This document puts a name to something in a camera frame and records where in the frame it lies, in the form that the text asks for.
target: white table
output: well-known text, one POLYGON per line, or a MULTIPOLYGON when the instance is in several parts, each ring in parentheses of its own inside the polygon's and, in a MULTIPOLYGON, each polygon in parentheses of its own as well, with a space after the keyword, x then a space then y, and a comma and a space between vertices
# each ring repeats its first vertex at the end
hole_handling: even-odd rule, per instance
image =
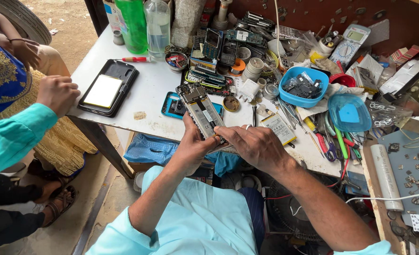
MULTIPOLYGON (((112 40, 112 32, 110 27, 107 27, 72 75, 72 80, 79 85, 82 95, 108 59, 121 59, 133 55, 125 46, 117 46, 112 40)), ((175 91, 180 83, 181 74, 171 72, 165 62, 132 64, 140 73, 114 118, 86 112, 76 107, 73 107, 68 113, 68 116, 82 132, 126 178, 131 177, 130 172, 123 169, 121 157, 113 149, 105 135, 100 132, 97 123, 175 141, 180 141, 184 134, 184 124, 181 120, 161 113, 167 92, 175 91), (145 118, 134 119, 134 114, 137 112, 144 112, 146 114, 145 118)), ((238 89, 242 85, 242 81, 240 77, 234 79, 238 89)), ((222 104, 223 97, 216 95, 210 95, 209 97, 212 102, 222 104)), ((270 101, 263 100, 262 103, 270 110, 278 111, 283 117, 284 114, 280 110, 276 110, 270 101)), ((261 119, 262 117, 257 115, 258 123, 261 119)), ((241 102, 238 111, 234 113, 224 111, 224 123, 228 127, 252 123, 252 105, 241 102)), ((299 126, 293 132, 297 136, 297 140, 293 142, 296 148, 285 146, 292 157, 298 162, 304 160, 310 170, 326 175, 340 176, 339 161, 329 162, 323 158, 309 135, 305 134, 299 126)), ((353 166, 351 163, 349 163, 347 170, 363 173, 362 166, 353 166)))

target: tire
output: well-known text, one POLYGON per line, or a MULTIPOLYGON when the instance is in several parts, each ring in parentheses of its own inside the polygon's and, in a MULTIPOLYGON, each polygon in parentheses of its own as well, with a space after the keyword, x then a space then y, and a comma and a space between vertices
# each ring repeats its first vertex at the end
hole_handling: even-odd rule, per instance
POLYGON ((52 42, 46 25, 19 0, 0 0, 0 13, 13 24, 22 38, 44 45, 52 42))

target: metal bowl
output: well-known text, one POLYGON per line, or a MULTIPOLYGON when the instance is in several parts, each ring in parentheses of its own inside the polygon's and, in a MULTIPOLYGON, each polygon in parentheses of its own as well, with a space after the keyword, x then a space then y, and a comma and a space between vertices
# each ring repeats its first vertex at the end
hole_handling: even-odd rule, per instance
POLYGON ((169 53, 167 53, 167 54, 165 55, 165 59, 169 58, 171 55, 176 55, 176 54, 179 54, 179 55, 183 56, 183 57, 186 59, 186 64, 184 64, 182 67, 174 67, 174 66, 170 65, 170 64, 167 62, 167 60, 166 60, 165 62, 167 63, 167 65, 169 66, 169 68, 170 68, 170 70, 171 70, 172 72, 180 73, 180 72, 181 72, 181 71, 183 71, 183 70, 184 70, 184 69, 188 66, 188 64, 189 64, 189 59, 188 59, 188 57, 187 57, 184 53, 179 52, 179 51, 170 51, 169 53))

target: blue plastic lid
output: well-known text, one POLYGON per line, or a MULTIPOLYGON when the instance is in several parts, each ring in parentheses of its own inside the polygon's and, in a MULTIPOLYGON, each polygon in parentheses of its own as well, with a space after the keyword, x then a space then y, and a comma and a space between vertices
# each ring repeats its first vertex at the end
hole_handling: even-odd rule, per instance
POLYGON ((335 94, 329 98, 330 118, 340 131, 363 132, 372 127, 370 113, 360 97, 335 94))

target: bare foot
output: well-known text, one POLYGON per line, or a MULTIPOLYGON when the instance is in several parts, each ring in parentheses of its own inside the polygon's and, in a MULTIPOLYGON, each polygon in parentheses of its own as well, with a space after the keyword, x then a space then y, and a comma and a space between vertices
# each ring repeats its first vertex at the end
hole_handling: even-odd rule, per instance
MULTIPOLYGON (((71 193, 70 192, 66 193, 66 196, 71 197, 71 193)), ((54 199, 54 203, 59 208, 59 212, 62 212, 63 208, 65 207, 65 205, 63 204, 63 200, 54 199)), ((50 206, 46 206, 46 208, 44 208, 42 212, 45 214, 45 217, 44 217, 44 222, 42 223, 41 227, 44 227, 54 219, 54 212, 52 212, 52 208, 50 206)))
POLYGON ((62 186, 62 183, 59 181, 53 181, 44 185, 44 187, 42 188, 43 189, 42 196, 38 198, 37 200, 34 200, 34 202, 37 204, 42 204, 46 202, 49 199, 50 194, 54 192, 54 190, 60 188, 61 186, 62 186))

